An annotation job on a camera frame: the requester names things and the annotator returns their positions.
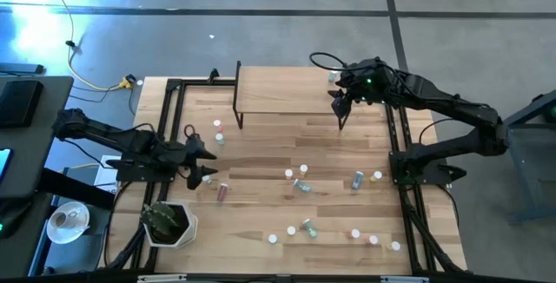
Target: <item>black table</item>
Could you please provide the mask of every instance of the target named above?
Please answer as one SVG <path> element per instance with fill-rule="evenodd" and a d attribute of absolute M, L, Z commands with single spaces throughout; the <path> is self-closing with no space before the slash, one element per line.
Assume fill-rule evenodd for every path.
<path fill-rule="evenodd" d="M 36 245 L 51 208 L 52 194 L 111 209 L 114 195 L 44 168 L 54 140 L 52 124 L 65 107 L 73 78 L 69 76 L 0 76 L 0 91 L 10 81 L 38 80 L 43 92 L 31 125 L 0 130 L 0 148 L 13 149 L 13 156 L 0 183 L 0 201 L 31 198 L 16 232 L 0 240 L 0 279 L 27 276 Z"/>

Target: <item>white plant pot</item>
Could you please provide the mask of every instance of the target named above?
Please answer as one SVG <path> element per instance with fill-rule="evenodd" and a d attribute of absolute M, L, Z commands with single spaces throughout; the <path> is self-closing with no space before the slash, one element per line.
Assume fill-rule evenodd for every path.
<path fill-rule="evenodd" d="M 189 227 L 183 232 L 180 239 L 177 240 L 174 244 L 160 244 L 160 243 L 156 243 L 153 240 L 152 236 L 150 235 L 149 226 L 143 223 L 142 226 L 145 228 L 145 233 L 147 234 L 147 238 L 149 239 L 149 244 L 152 247 L 178 248 L 193 242 L 195 240 L 195 237 L 197 236 L 197 224 L 199 221 L 197 217 L 193 213 L 191 213 L 191 210 L 186 204 L 182 204 L 174 201 L 163 201 L 163 203 L 169 206 L 183 207 L 183 211 L 188 217 Z"/>

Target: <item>potted plant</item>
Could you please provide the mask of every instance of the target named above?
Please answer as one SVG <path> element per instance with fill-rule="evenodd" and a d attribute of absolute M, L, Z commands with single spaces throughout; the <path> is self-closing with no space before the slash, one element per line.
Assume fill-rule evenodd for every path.
<path fill-rule="evenodd" d="M 152 247 L 178 248 L 197 236 L 197 217 L 187 205 L 171 201 L 143 204 L 141 222 Z"/>

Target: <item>wooden table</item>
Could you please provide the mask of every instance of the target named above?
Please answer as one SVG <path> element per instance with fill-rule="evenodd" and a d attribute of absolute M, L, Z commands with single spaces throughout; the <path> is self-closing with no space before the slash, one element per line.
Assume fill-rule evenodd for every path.
<path fill-rule="evenodd" d="M 281 84 L 287 78 L 276 76 L 274 82 Z M 156 127 L 166 80 L 145 79 L 135 124 L 150 122 Z M 261 102 L 241 106 L 254 113 L 273 96 L 253 97 Z M 322 103 L 315 105 L 319 114 L 252 114 L 240 130 L 232 101 L 233 88 L 186 90 L 180 129 L 188 123 L 195 126 L 208 150 L 218 156 L 216 161 L 201 163 L 219 169 L 219 173 L 212 175 L 212 185 L 203 183 L 195 191 L 187 190 L 179 177 L 172 183 L 168 200 L 187 202 L 199 218 L 199 230 L 194 243 L 177 250 L 159 250 L 157 272 L 410 273 L 400 199 L 390 181 L 387 152 L 391 148 L 382 105 L 354 106 L 343 131 L 337 129 L 336 117 L 325 113 L 330 98 L 319 99 Z M 175 98 L 172 102 L 169 117 L 173 116 Z M 301 112 L 310 110 L 303 106 L 296 107 Z M 413 135 L 432 122 L 428 111 L 408 110 L 408 116 Z M 215 142 L 215 119 L 224 126 L 224 146 Z M 184 135 L 178 137 L 178 141 L 184 140 Z M 427 131 L 424 140 L 436 141 L 433 130 Z M 285 169 L 292 168 L 299 177 L 301 164 L 309 167 L 303 179 L 313 188 L 309 194 L 296 190 L 284 176 Z M 364 172 L 366 180 L 354 193 L 350 184 L 356 170 Z M 384 177 L 371 183 L 368 177 L 376 170 Z M 229 184 L 229 191 L 226 200 L 218 204 L 216 190 L 223 182 Z M 144 189 L 145 184 L 132 184 L 117 204 L 109 231 L 111 260 L 137 228 Z M 466 268 L 452 202 L 437 187 L 423 187 L 423 196 L 431 232 L 453 261 Z M 298 227 L 307 218 L 319 232 L 316 239 L 303 231 L 287 235 L 289 226 Z M 377 235 L 380 245 L 370 247 L 363 239 L 349 240 L 346 233 L 353 228 L 364 237 Z M 278 236 L 278 243 L 268 243 L 270 234 Z M 387 250 L 386 244 L 392 240 L 401 243 L 399 252 Z M 421 265 L 425 266 L 420 236 L 416 241 Z M 145 243 L 143 252 L 148 248 Z"/>

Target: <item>hexagonal pot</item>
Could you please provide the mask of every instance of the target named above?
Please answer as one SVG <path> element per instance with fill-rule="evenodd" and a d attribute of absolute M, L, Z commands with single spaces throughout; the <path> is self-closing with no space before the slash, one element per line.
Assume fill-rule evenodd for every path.
<path fill-rule="evenodd" d="M 180 236 L 180 238 L 176 240 L 175 243 L 169 244 L 169 243 L 160 243 L 156 237 L 153 237 L 153 234 L 151 233 L 150 230 L 151 227 L 143 223 L 142 226 L 145 228 L 145 233 L 147 234 L 147 238 L 149 239 L 149 244 L 152 247 L 178 248 L 178 247 L 185 246 L 191 243 L 193 240 L 195 240 L 195 237 L 197 236 L 197 225 L 199 220 L 193 213 L 191 213 L 189 207 L 186 204 L 182 204 L 174 201 L 163 201 L 163 203 L 172 208 L 179 207 L 180 209 L 183 209 L 183 212 L 185 213 L 188 219 L 189 226 L 188 228 L 185 229 L 185 231 L 183 231 L 182 236 Z"/>

